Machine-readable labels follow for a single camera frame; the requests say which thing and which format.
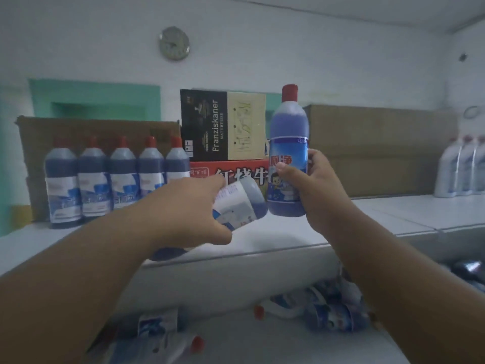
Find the hand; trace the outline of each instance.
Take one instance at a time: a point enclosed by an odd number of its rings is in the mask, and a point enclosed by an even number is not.
[[[160,247],[195,247],[205,243],[229,244],[231,231],[212,216],[212,206],[226,185],[222,175],[184,177],[162,186],[130,207],[143,236]]]
[[[309,149],[308,160],[308,175],[282,162],[276,164],[276,171],[283,180],[298,189],[308,223],[313,230],[324,235],[334,214],[346,212],[355,206],[328,159],[320,151]]]

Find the clock face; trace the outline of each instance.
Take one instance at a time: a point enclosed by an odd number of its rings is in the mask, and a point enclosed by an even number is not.
[[[189,37],[177,27],[168,27],[160,35],[160,51],[169,60],[182,60],[190,51]]]

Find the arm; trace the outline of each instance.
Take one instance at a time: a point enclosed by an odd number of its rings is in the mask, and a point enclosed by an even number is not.
[[[164,246],[227,244],[222,176],[186,178],[92,221],[0,278],[5,362],[78,362],[142,262]]]
[[[363,214],[328,160],[309,150],[309,175],[277,164],[300,191],[306,217],[334,248],[412,363],[485,362],[485,294]]]

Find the person's right arm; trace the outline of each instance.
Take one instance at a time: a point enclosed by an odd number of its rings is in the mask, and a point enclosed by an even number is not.
[[[331,244],[411,363],[485,362],[485,294],[361,212],[327,158],[309,150],[309,175],[278,163],[300,191],[312,228]]]

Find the cardboard box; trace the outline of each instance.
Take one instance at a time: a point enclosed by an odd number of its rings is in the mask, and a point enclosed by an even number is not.
[[[180,105],[191,161],[264,158],[266,95],[181,89]]]
[[[126,135],[130,149],[138,156],[144,149],[145,137],[152,135],[157,139],[158,150],[165,156],[171,149],[170,136],[180,135],[180,127],[177,123],[161,121],[48,119],[20,116],[16,124],[20,131],[24,161],[27,166],[26,180],[34,221],[49,220],[44,158],[52,149],[54,136],[70,139],[71,149],[76,155],[80,155],[87,138],[96,135],[101,149],[106,155],[110,155],[116,148],[117,137]]]
[[[310,105],[310,148],[350,196],[431,194],[438,160],[458,135],[451,111]]]
[[[252,161],[190,162],[191,177],[208,177],[223,174],[230,184],[242,177],[251,176],[266,197],[268,189],[268,159]]]

